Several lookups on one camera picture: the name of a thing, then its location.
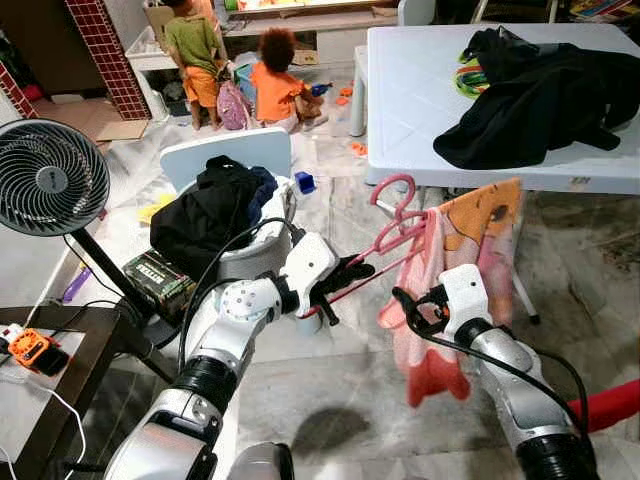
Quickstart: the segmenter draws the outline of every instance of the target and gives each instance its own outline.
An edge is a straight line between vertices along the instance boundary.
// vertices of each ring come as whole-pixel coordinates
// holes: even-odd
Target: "green shirt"
[[[180,54],[185,67],[200,67],[217,74],[211,49],[218,41],[211,23],[202,15],[176,17],[164,26],[167,44]]]

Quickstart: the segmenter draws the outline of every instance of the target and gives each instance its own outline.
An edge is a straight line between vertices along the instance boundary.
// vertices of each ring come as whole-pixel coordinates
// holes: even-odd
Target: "black fan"
[[[108,196],[104,158],[82,133],[51,120],[0,127],[0,222],[27,235],[72,235],[148,319],[154,305],[84,229]]]

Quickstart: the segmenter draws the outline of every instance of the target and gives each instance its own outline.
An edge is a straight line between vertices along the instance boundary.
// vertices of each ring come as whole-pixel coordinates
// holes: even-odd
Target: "red brick pillar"
[[[150,119],[151,114],[124,56],[120,39],[103,0],[65,0],[98,71],[104,79],[113,104],[124,120]]]
[[[0,88],[7,94],[22,118],[38,118],[38,113],[33,109],[33,105],[23,95],[22,90],[2,62],[0,62]]]

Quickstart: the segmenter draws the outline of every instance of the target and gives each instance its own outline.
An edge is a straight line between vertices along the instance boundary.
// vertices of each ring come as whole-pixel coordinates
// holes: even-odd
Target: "orange power tool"
[[[69,354],[62,351],[53,338],[33,328],[23,329],[16,323],[0,329],[0,351],[13,355],[29,370],[48,377],[58,374],[69,362]]]

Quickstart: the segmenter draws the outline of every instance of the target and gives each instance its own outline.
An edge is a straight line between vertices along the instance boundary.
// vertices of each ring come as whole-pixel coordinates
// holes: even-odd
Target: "child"
[[[209,111],[211,125],[219,128],[216,111],[216,75],[214,57],[218,49],[209,20],[197,13],[193,0],[164,0],[173,8],[175,18],[165,25],[169,54],[180,69],[180,78],[191,104],[193,128],[200,129],[200,108]]]
[[[265,126],[291,132],[301,120],[320,115],[320,97],[314,97],[302,80],[287,73],[293,60],[295,38],[286,29],[272,28],[260,37],[262,62],[253,67],[251,83],[257,90],[256,117]]]

